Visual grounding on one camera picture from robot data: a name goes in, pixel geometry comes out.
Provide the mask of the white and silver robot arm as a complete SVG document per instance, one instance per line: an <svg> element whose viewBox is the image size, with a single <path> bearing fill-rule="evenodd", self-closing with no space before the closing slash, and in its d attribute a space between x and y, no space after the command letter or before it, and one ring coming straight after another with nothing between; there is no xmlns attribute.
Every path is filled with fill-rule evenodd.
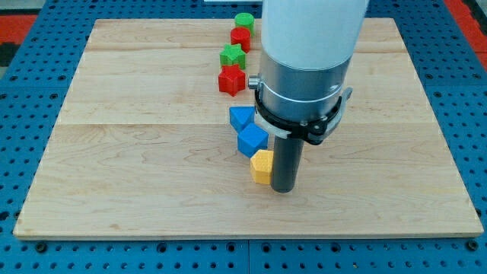
<svg viewBox="0 0 487 274"><path fill-rule="evenodd" d="M340 97L368 0L264 0L261 116L294 123L324 118Z"/></svg>

